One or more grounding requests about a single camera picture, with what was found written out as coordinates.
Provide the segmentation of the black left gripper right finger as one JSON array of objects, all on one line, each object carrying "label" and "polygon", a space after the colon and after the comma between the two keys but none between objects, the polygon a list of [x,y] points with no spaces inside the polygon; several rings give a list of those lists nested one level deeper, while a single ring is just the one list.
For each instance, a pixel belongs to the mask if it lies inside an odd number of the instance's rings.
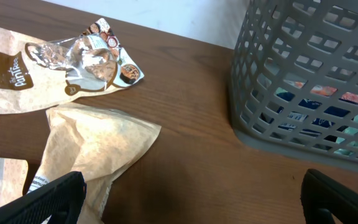
[{"label": "black left gripper right finger", "polygon": [[358,223],[358,194],[316,169],[308,169],[301,185],[306,224]]}]

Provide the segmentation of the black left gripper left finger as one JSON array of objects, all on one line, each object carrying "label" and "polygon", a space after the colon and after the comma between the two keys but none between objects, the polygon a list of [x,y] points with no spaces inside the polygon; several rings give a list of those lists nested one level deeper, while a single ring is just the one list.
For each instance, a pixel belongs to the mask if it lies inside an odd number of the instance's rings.
[{"label": "black left gripper left finger", "polygon": [[83,175],[73,171],[0,207],[0,224],[76,224],[85,197]]}]

